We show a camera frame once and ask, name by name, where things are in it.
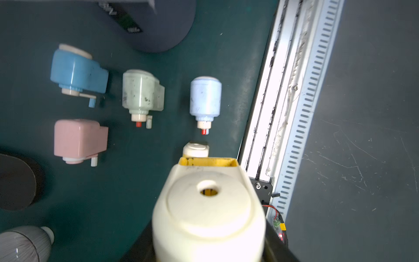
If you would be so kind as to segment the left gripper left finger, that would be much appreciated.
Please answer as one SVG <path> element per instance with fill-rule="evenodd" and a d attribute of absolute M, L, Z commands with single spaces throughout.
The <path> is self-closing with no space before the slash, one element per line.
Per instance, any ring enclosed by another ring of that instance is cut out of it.
<path fill-rule="evenodd" d="M 154 262 L 152 223 L 149 222 L 120 262 Z"/>

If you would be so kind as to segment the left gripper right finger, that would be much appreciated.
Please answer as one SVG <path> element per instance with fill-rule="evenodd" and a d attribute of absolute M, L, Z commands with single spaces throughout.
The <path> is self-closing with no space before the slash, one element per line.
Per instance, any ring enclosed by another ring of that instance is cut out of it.
<path fill-rule="evenodd" d="M 269 224 L 266 225 L 264 262 L 299 262 Z"/>

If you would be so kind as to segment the pink pencil sharpener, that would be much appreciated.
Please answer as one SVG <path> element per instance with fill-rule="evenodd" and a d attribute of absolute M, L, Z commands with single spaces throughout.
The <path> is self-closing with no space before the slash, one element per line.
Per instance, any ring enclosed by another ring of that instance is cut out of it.
<path fill-rule="evenodd" d="M 98 165 L 99 154 L 108 147 L 109 128 L 93 120 L 58 120 L 54 126 L 54 155 L 66 164 L 91 161 Z"/>

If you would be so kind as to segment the green pencil sharpener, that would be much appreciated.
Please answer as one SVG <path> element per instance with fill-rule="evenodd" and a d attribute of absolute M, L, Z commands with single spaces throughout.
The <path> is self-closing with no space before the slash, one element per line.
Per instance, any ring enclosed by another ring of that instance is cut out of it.
<path fill-rule="evenodd" d="M 123 74 L 122 106 L 131 115 L 131 121 L 147 129 L 152 128 L 153 116 L 150 111 L 163 111 L 165 87 L 151 73 L 130 69 Z"/>

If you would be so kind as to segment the light blue pencil sharpener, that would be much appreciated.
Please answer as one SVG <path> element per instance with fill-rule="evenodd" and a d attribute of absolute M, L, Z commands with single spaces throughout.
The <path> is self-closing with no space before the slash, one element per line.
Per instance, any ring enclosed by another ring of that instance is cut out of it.
<path fill-rule="evenodd" d="M 202 135 L 208 135 L 212 122 L 220 115 L 222 83 L 211 76 L 200 76 L 191 82 L 189 113 L 195 117 Z"/>

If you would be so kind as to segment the green mat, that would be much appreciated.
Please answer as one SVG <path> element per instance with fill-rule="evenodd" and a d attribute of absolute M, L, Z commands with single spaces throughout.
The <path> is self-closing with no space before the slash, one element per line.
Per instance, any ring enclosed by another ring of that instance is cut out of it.
<path fill-rule="evenodd" d="M 151 219 L 183 146 L 204 141 L 213 157 L 238 155 L 251 111 L 277 1 L 198 1 L 188 35 L 171 50 L 144 53 L 94 15 L 87 2 L 1 2 L 1 151 L 38 162 L 39 201 L 1 211 L 1 230 L 50 227 L 52 262 L 117 262 Z M 88 107 L 50 80 L 53 53 L 66 43 L 109 71 L 108 88 Z M 122 106 L 123 74 L 139 69 L 165 87 L 152 128 L 137 127 Z M 202 135 L 189 113 L 191 82 L 222 83 L 220 115 Z M 55 122 L 88 119 L 109 128 L 99 163 L 67 165 L 53 152 Z"/>

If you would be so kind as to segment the pink patterned bowl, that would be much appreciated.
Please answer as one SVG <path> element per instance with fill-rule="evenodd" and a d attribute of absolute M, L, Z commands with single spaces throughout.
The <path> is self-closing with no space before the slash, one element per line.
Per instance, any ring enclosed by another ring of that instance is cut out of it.
<path fill-rule="evenodd" d="M 1 233 L 2 262 L 46 262 L 55 241 L 49 227 L 21 226 Z"/>

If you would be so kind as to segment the bronze mug tree stand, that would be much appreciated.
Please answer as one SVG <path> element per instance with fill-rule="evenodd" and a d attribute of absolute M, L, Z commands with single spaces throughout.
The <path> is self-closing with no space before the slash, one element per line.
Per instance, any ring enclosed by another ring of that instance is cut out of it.
<path fill-rule="evenodd" d="M 31 159 L 1 154 L 1 209 L 18 211 L 29 207 L 37 194 L 37 180 Z"/>

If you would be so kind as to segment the grey trash bin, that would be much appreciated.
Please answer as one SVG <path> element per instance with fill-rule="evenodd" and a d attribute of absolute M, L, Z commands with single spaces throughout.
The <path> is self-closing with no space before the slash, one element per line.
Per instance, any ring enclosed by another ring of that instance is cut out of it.
<path fill-rule="evenodd" d="M 100 1 L 98 16 L 134 49 L 159 53 L 177 46 L 192 28 L 196 1 Z"/>

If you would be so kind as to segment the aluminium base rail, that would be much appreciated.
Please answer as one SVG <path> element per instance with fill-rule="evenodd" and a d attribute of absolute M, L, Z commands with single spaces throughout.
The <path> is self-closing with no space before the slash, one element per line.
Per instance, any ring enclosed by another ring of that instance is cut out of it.
<path fill-rule="evenodd" d="M 280 1 L 238 154 L 282 240 L 343 1 Z"/>

